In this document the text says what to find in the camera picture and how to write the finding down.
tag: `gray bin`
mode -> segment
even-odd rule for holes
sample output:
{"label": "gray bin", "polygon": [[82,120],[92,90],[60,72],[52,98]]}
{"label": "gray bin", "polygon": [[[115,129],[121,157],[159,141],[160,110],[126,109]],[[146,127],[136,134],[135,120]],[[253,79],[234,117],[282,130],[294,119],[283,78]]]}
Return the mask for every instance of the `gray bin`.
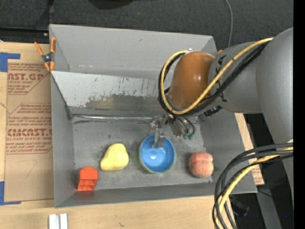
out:
{"label": "gray bin", "polygon": [[[171,170],[148,174],[138,162],[140,144],[152,134],[150,121],[165,114],[156,99],[163,64],[173,53],[190,48],[216,55],[212,36],[51,25],[52,37],[57,39],[51,73],[55,207],[214,193],[220,172],[244,151],[236,118],[226,110],[199,119],[191,141],[165,128],[177,154]],[[101,171],[106,149],[118,142],[129,153],[128,166]],[[189,172],[188,158],[196,151],[213,155],[216,169],[211,177],[196,178]],[[77,191],[79,170],[87,166],[99,171],[95,190]],[[256,192],[250,173],[234,190],[244,192]]]}

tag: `orange toy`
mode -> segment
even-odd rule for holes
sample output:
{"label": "orange toy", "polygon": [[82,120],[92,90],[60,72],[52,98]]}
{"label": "orange toy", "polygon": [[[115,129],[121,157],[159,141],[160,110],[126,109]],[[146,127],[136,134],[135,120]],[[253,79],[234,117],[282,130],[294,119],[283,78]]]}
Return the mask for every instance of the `orange toy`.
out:
{"label": "orange toy", "polygon": [[93,191],[99,178],[99,172],[93,167],[83,167],[80,170],[80,180],[77,186],[78,191]]}

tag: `peach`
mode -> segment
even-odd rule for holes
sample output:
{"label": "peach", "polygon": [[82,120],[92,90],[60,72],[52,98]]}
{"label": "peach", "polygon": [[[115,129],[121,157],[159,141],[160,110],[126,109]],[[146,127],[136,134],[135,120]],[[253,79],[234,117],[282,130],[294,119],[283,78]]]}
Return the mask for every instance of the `peach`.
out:
{"label": "peach", "polygon": [[195,177],[209,177],[214,171],[212,155],[203,151],[193,153],[189,158],[189,169]]}

